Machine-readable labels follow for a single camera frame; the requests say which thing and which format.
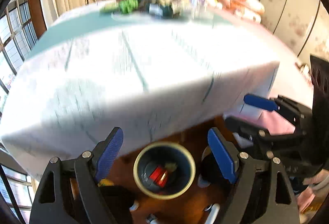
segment bed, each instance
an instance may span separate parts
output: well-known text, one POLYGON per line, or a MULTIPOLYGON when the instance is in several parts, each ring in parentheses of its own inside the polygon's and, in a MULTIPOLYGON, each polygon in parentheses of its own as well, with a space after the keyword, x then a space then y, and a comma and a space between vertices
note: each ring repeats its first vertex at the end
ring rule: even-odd
POLYGON ((264 27, 227 12, 161 21, 99 14, 107 2, 62 14, 12 84, 0 140, 36 179, 51 157, 76 158, 114 126, 124 131, 124 155, 223 113, 258 119, 244 95, 269 96, 275 76, 293 66, 264 27))

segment wooden floor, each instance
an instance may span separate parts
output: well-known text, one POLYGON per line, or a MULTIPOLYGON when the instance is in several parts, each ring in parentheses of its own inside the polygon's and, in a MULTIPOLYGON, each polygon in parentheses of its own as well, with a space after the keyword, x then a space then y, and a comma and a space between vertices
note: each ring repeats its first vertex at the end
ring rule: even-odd
MULTIPOLYGON (((172 200, 157 200, 143 194, 135 184, 133 177, 134 161, 140 150, 130 153, 127 156, 118 158, 110 171, 108 178, 116 185, 122 185, 134 192, 139 201, 139 208, 132 212, 134 224, 146 223, 145 219, 149 214, 155 214, 159 220, 170 224, 199 224, 204 212, 203 209, 212 203, 222 204, 225 201, 220 187, 210 185, 207 188, 199 188, 197 186, 197 177, 199 175, 199 166, 201 163, 201 155, 208 145, 208 130, 217 126, 222 134, 222 120, 212 120, 180 134, 172 135, 164 140, 178 142, 186 147, 193 155, 196 164, 196 176, 192 186, 180 197, 172 200)), ((231 134, 226 136, 227 140, 231 140, 231 134)))

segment window frame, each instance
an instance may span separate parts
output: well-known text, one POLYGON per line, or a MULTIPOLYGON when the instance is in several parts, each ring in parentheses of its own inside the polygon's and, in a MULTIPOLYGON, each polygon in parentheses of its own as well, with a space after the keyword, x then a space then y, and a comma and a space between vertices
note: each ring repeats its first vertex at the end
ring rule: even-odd
POLYGON ((0 177, 1 177, 2 181, 3 181, 3 183, 4 183, 4 186, 6 188, 6 191, 8 193, 9 198, 10 198, 10 201, 11 201, 11 203, 6 202, 6 204, 8 205, 8 207, 10 209, 13 209, 14 210, 14 212, 16 213, 16 216, 18 217, 19 221, 22 224, 26 224, 26 222, 25 222, 25 220, 23 218, 23 215, 21 213, 21 210, 23 210, 23 211, 31 211, 32 210, 32 206, 23 206, 23 205, 18 205, 17 204, 16 199, 14 197, 14 194, 13 194, 13 191, 12 191, 12 189, 10 187, 9 182, 11 181, 11 182, 14 182, 16 184, 21 184, 21 185, 27 186, 29 198, 30 198, 30 201, 31 201, 31 205, 33 204, 33 200, 32 200, 32 197, 31 197, 30 190, 29 190, 29 186, 33 187, 33 185, 32 185, 31 182, 28 182, 28 178, 27 178, 28 175, 27 174, 23 174, 23 175, 26 176, 26 181, 23 181, 21 179, 17 179, 15 177, 12 177, 12 176, 7 175, 5 173, 3 167, 5 167, 6 169, 9 169, 11 171, 14 171, 16 173, 19 173, 19 174, 22 174, 22 173, 21 172, 18 172, 18 171, 15 171, 14 169, 8 168, 7 166, 4 166, 4 165, 0 164, 0 177))
MULTIPOLYGON (((0 53, 3 52, 4 58, 9 65, 12 73, 16 76, 17 75, 17 69, 14 67, 14 64, 11 62, 10 58, 8 56, 9 53, 7 53, 6 46, 10 43, 10 41, 13 41, 15 48, 17 50, 17 53, 19 54, 19 58, 22 60, 22 62, 25 61, 25 57, 27 55, 26 50, 31 51, 34 47, 35 43, 37 42, 37 38, 34 32, 34 28, 31 21, 31 16, 29 13, 29 7, 28 7, 28 0, 11 0, 9 4, 6 6, 4 12, 1 14, 0 19, 5 18, 9 27, 10 35, 8 38, 6 38, 5 41, 2 41, 0 38, 0 53), (18 15, 18 23, 19 26, 14 30, 10 18, 10 12, 16 10, 18 15), (22 43, 18 43, 16 36, 18 34, 22 35, 23 37, 23 45, 22 43)), ((5 91, 6 94, 9 94, 9 88, 4 84, 4 82, 0 79, 0 87, 5 91)))

